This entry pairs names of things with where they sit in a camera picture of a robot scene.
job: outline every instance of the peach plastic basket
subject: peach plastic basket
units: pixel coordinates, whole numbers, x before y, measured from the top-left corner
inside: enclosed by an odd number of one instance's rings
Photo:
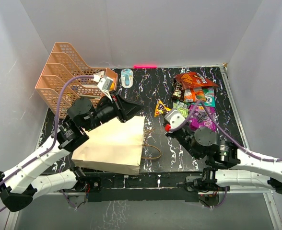
[[[92,68],[84,62],[70,43],[56,42],[35,89],[55,114],[60,91],[69,79],[79,75],[92,74],[98,74],[102,77],[104,73],[113,78],[116,89],[118,75],[114,71],[109,68]],[[89,97],[96,107],[104,94],[97,88],[97,83],[91,79],[74,80],[62,96],[59,118],[65,118],[67,109],[80,96]]]

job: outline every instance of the white wall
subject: white wall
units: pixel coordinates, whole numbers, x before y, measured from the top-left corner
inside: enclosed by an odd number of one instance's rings
[[[0,0],[0,171],[35,148],[47,106],[34,87],[47,57],[20,1]],[[8,213],[0,213],[0,229]]]
[[[282,158],[282,0],[262,2],[228,75],[251,148]],[[282,219],[282,195],[274,198]]]
[[[21,0],[48,51],[95,67],[229,62],[261,0]]]

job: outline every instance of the paper bag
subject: paper bag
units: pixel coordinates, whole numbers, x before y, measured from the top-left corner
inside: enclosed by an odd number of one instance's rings
[[[72,156],[76,166],[138,175],[143,145],[144,116],[126,123],[117,118],[87,132],[90,137]]]

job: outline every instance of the marble tabletop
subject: marble tabletop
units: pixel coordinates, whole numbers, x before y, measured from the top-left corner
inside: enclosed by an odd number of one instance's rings
[[[118,76],[120,76],[121,70],[114,69]],[[242,144],[220,67],[133,69],[133,86],[129,89],[123,88],[121,86],[121,77],[119,77],[117,91],[122,97],[145,105],[140,112],[141,116],[145,116],[144,129],[146,131],[154,129],[146,138],[145,143],[158,147],[162,152],[162,157],[157,161],[142,160],[140,173],[198,172],[202,171],[206,166],[204,160],[198,161],[192,158],[177,140],[167,138],[164,135],[164,119],[161,116],[154,118],[154,111],[158,100],[161,100],[170,108],[173,107],[171,95],[175,75],[190,71],[197,72],[219,85],[215,94],[216,121],[228,134]],[[53,121],[54,115],[48,110],[40,137],[41,143],[51,135]],[[55,173],[58,169],[65,170],[73,167],[74,163],[71,161],[71,155],[54,163],[45,173]],[[142,155],[154,157],[158,155],[158,152],[154,148],[144,147]]]

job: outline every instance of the red button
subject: red button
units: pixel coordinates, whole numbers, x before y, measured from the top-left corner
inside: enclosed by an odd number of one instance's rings
[[[170,128],[171,128],[171,126],[170,126],[169,124],[167,124],[167,125],[164,127],[165,131],[167,131],[167,132],[169,132]]]

